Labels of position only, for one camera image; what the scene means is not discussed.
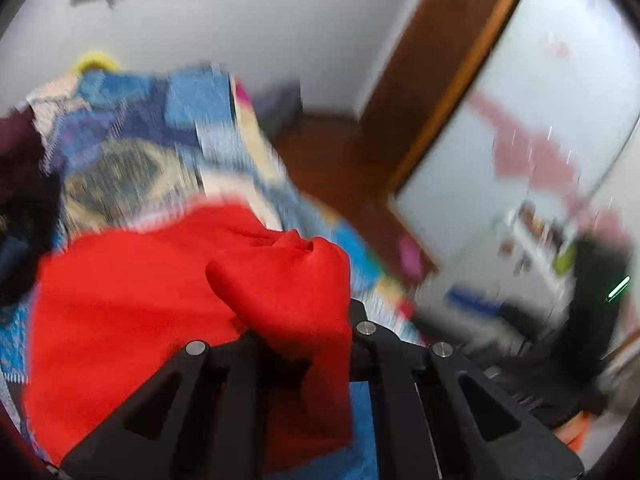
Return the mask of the red zip jacket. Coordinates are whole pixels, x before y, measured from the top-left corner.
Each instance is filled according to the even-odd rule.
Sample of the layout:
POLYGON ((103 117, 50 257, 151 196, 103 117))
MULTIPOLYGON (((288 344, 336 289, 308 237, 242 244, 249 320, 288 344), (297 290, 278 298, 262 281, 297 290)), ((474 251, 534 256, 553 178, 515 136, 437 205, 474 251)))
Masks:
POLYGON ((55 463, 177 350, 252 330, 309 367, 269 404, 265 467, 349 444, 349 258, 265 228, 246 207, 198 207, 161 228, 108 230, 44 259, 28 322, 29 427, 55 463))

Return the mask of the dark navy folded garment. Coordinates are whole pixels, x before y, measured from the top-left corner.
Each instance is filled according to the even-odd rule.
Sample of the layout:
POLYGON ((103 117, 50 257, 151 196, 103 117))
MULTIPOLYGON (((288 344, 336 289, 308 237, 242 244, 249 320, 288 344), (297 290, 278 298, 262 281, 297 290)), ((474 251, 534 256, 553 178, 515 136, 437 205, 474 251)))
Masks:
POLYGON ((35 188, 1 205, 1 307, 13 306, 35 283, 58 223, 61 178, 45 174, 35 188))

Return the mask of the maroon folded garment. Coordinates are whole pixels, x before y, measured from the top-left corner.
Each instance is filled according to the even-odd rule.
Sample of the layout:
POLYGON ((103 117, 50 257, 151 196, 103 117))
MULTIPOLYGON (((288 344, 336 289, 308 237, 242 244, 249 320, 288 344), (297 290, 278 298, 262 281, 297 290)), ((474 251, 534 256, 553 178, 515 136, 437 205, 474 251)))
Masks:
POLYGON ((51 205, 44 147, 30 105, 1 118, 1 212, 22 221, 40 219, 51 205))

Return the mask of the blue patchwork bedspread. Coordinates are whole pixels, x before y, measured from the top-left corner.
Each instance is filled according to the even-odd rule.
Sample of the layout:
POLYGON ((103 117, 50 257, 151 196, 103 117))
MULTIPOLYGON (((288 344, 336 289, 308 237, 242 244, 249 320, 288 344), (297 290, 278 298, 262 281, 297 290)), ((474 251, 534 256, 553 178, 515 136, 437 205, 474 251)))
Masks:
MULTIPOLYGON (((327 217, 298 192, 235 78, 210 68, 166 76, 91 72, 69 84, 40 89, 27 105, 35 112, 44 147, 41 168, 61 178, 52 249, 39 260, 28 292, 23 321, 27 362, 28 322, 44 259, 64 252, 79 237, 108 230, 151 231, 198 207, 226 203, 248 208, 267 229, 294 230, 307 240, 322 237, 342 248, 349 258, 349 304, 361 301, 370 321, 396 334, 370 313, 384 278, 370 248, 348 224, 327 217)), ((265 467, 270 401, 278 390, 299 386, 309 365, 282 358, 252 330, 237 340, 248 333, 272 352, 262 478, 284 471, 265 467)), ((372 424, 368 387, 350 378, 351 355, 352 344, 349 444, 285 470, 321 478, 331 470, 333 457, 350 448, 358 427, 372 424)), ((27 415, 25 431, 36 441, 27 415)), ((62 460, 55 463, 36 445, 39 454, 30 461, 32 468, 40 474, 66 474, 62 460)))

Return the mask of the yellow round object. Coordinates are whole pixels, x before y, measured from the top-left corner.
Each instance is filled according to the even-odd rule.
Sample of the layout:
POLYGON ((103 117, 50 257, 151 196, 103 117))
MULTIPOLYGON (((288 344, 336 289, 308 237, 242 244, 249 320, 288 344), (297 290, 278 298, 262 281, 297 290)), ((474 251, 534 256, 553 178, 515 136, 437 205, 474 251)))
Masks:
POLYGON ((83 53, 75 62, 70 72, 80 75, 92 70, 104 70, 107 73, 119 73, 122 66, 109 55, 102 51, 89 51, 83 53))

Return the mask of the brown wooden door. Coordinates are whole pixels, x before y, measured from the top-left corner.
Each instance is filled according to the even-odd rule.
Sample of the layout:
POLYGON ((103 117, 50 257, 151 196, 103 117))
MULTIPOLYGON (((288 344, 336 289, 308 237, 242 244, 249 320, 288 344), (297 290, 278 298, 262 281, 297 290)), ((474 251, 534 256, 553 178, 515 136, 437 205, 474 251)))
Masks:
POLYGON ((399 190, 480 70, 518 0, 420 0, 360 118, 399 190))

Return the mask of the pink heart wall sticker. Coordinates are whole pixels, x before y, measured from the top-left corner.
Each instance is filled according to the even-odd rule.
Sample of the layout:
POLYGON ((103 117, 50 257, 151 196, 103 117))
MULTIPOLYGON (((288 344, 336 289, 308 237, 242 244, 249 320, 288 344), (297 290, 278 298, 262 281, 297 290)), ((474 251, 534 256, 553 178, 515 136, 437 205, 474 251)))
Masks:
POLYGON ((629 245, 631 235, 614 207, 597 208, 579 188, 580 172, 573 153, 564 152, 551 133, 529 131, 485 92, 474 90, 466 105, 494 129, 494 175, 523 179, 533 192, 547 193, 562 204, 566 221, 614 244, 629 245))

